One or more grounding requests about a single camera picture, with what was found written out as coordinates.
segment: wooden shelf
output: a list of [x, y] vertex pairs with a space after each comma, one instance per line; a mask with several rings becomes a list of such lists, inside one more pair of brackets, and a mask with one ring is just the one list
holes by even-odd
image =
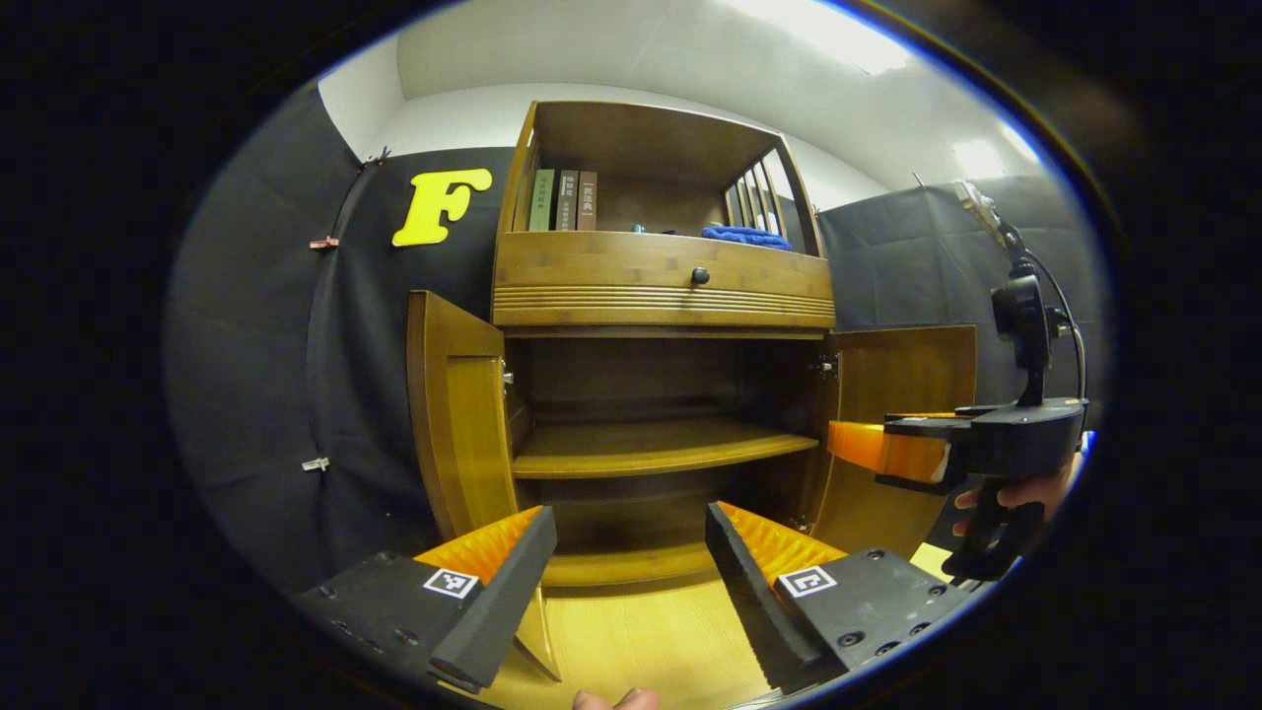
[[705, 469], [814, 449], [819, 441], [722, 417], [540, 425], [512, 462], [519, 479], [599, 479]]
[[714, 569], [704, 542], [630, 552], [553, 555], [544, 570], [546, 586], [603, 586], [699, 575]]

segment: wooden floor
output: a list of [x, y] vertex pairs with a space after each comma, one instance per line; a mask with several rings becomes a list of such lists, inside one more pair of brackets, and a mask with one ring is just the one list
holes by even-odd
[[[911, 561], [949, 580], [940, 569], [946, 556], [924, 545]], [[717, 576], [639, 594], [587, 594], [545, 598], [562, 682], [510, 648], [495, 684], [476, 697], [507, 710], [565, 710], [579, 690], [612, 704], [641, 686], [658, 691], [665, 710], [707, 710], [770, 692]]]

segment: brown book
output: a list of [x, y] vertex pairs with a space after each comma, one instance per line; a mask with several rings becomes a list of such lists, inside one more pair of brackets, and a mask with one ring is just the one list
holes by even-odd
[[578, 170], [562, 170], [560, 187], [557, 188], [557, 231], [573, 231], [577, 211]]
[[579, 231], [596, 231], [596, 173], [578, 173], [578, 227]]

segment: green book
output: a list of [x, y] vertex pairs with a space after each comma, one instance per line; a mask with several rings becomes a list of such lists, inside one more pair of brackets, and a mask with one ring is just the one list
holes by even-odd
[[535, 170], [535, 194], [530, 199], [530, 231], [548, 231], [551, 227], [551, 184], [555, 170]]

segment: screw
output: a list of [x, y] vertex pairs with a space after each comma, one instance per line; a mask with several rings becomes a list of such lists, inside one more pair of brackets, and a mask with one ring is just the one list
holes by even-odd
[[395, 629], [395, 641], [399, 643], [406, 643], [408, 646], [420, 644], [420, 639], [416, 638], [416, 634], [409, 632], [408, 629]]

